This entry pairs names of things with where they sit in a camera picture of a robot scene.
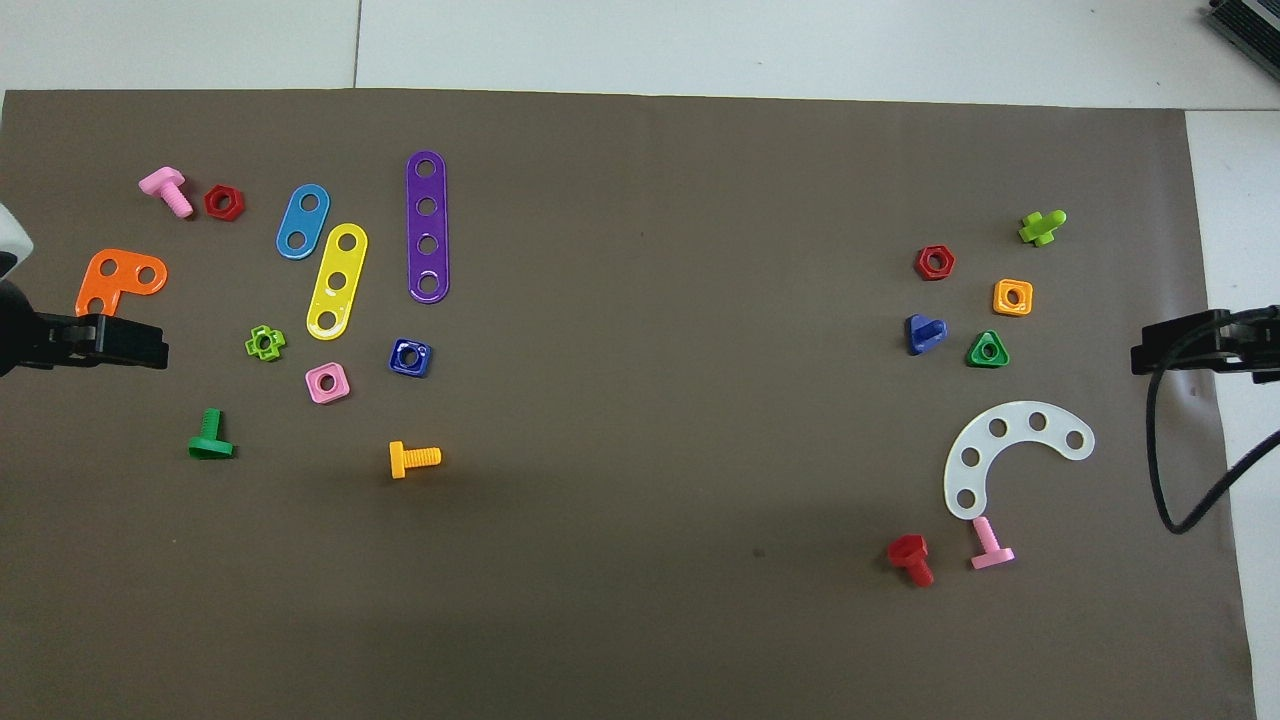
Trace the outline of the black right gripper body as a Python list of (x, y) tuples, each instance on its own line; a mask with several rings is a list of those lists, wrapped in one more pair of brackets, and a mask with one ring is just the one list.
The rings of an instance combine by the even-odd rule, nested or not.
[(1254, 384), (1280, 382), (1280, 305), (1239, 313), (1211, 310), (1207, 368), (1215, 373), (1249, 373)]

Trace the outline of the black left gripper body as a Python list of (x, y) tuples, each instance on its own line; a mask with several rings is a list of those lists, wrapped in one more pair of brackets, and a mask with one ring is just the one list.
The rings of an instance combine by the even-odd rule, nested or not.
[(0, 283), (0, 378), (18, 366), (97, 366), (77, 343), (91, 324), (78, 316), (37, 313), (13, 283)]

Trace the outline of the blue plastic screw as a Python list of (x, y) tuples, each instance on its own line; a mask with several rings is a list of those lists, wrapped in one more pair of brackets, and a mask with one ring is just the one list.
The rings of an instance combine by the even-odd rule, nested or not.
[(911, 356), (923, 355), (948, 338), (948, 323), (943, 319), (911, 314), (904, 323), (905, 342)]

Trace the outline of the green plastic screw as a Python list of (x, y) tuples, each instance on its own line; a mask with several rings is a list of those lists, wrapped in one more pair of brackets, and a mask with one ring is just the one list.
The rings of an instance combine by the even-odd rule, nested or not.
[(198, 434), (192, 436), (188, 441), (188, 455), (200, 460), (223, 460), (234, 457), (236, 446), (220, 437), (220, 428), (221, 410), (216, 407), (206, 407), (201, 418)]

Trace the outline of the pink plastic screw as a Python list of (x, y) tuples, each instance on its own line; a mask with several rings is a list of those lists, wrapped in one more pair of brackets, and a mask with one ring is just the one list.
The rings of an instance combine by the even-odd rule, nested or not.
[(160, 199), (178, 218), (187, 219), (195, 214), (195, 208), (184, 195), (182, 186), (186, 176), (173, 167), (160, 167), (141, 178), (138, 188), (147, 196)]
[(973, 569), (993, 568), (1016, 559), (1011, 548), (1001, 544), (987, 516), (974, 518), (972, 525), (980, 544), (980, 552), (970, 557)]

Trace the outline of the pink square plastic nut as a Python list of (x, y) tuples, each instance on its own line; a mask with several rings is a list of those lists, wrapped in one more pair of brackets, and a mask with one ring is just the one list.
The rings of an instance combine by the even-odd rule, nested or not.
[(325, 363), (307, 370), (305, 383), (314, 404), (328, 405), (349, 395), (346, 369), (339, 363)]

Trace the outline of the yellow plastic screw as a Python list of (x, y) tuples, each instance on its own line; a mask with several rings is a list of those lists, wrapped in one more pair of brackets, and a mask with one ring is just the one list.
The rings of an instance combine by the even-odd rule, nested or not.
[(408, 470), (435, 468), (443, 464), (443, 452), (438, 447), (406, 448), (402, 441), (388, 443), (389, 473), (393, 480), (404, 479)]

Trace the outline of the red hex-head plastic screw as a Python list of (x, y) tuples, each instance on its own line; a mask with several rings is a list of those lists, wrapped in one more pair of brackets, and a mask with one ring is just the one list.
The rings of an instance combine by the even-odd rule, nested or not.
[(886, 557), (893, 568), (904, 571), (915, 587), (928, 588), (934, 584), (934, 575), (928, 564), (929, 550), (920, 534), (904, 534), (892, 541), (886, 550)]

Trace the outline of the orange angled three-hole plate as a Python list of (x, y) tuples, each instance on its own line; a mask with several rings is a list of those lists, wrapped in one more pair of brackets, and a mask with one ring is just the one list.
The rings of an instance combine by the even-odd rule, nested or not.
[(115, 316), (124, 295), (155, 295), (165, 287), (168, 277), (165, 261), (154, 255), (123, 249), (100, 250), (84, 270), (76, 299), (76, 315)]

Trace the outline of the white curved five-hole plate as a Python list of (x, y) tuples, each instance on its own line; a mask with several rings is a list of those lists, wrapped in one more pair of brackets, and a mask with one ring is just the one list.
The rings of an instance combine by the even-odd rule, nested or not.
[(1094, 452), (1096, 437), (1078, 415), (1047, 402), (1011, 401), (980, 413), (959, 432), (943, 464), (943, 501), (954, 518), (969, 521), (986, 512), (992, 464), (1021, 443), (1082, 461)]

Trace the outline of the blue two-hole plate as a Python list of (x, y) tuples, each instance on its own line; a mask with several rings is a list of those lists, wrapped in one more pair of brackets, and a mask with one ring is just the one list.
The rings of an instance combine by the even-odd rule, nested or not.
[(315, 251), (330, 205), (329, 192), (320, 184), (301, 184), (291, 193), (275, 237), (282, 258), (300, 261)]

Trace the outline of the yellow three-hole plate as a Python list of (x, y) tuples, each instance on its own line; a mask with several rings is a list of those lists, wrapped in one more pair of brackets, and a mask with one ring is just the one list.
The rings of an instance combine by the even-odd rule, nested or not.
[(346, 332), (367, 250), (369, 236), (356, 223), (342, 223), (326, 237), (305, 320), (315, 340), (333, 341)]

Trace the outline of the black ribbed device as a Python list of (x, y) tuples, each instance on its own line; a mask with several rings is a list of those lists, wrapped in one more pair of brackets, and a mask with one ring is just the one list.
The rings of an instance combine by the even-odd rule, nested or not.
[(1211, 29), (1280, 78), (1280, 0), (1210, 0)]

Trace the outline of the purple four-hole plate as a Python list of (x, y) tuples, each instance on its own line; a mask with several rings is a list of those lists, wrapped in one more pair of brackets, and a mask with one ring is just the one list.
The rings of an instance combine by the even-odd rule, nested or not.
[(412, 154), (404, 168), (407, 287), (419, 304), (438, 304), (451, 287), (448, 174), (430, 149)]

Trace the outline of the brown table mat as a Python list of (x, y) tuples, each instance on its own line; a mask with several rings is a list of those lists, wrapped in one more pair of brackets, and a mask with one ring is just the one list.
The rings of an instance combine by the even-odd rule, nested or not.
[[(404, 168), (448, 174), (451, 287), (407, 287)], [(186, 176), (175, 217), (137, 183)], [(332, 205), (276, 251), (291, 193)], [(237, 187), (244, 213), (209, 217)], [(0, 720), (1247, 720), (1219, 506), (1149, 496), (1144, 325), (1207, 307), (1176, 110), (406, 91), (12, 92), (14, 282), (102, 249), (164, 372), (0, 379)], [(1043, 247), (1021, 219), (1064, 210)], [(337, 340), (326, 237), (369, 237)], [(946, 245), (950, 278), (915, 259)], [(1027, 316), (992, 310), (1002, 278)], [(911, 314), (948, 338), (911, 356)], [(282, 357), (251, 357), (256, 325)], [(1010, 354), (966, 365), (982, 331)], [(424, 378), (392, 343), (431, 346)], [(305, 373), (344, 366), (314, 404)], [(959, 432), (1011, 401), (1094, 452), (1005, 450), (975, 570)], [(232, 459), (191, 457), (206, 407)], [(388, 443), (443, 464), (389, 473)], [(925, 538), (934, 584), (886, 557)]]

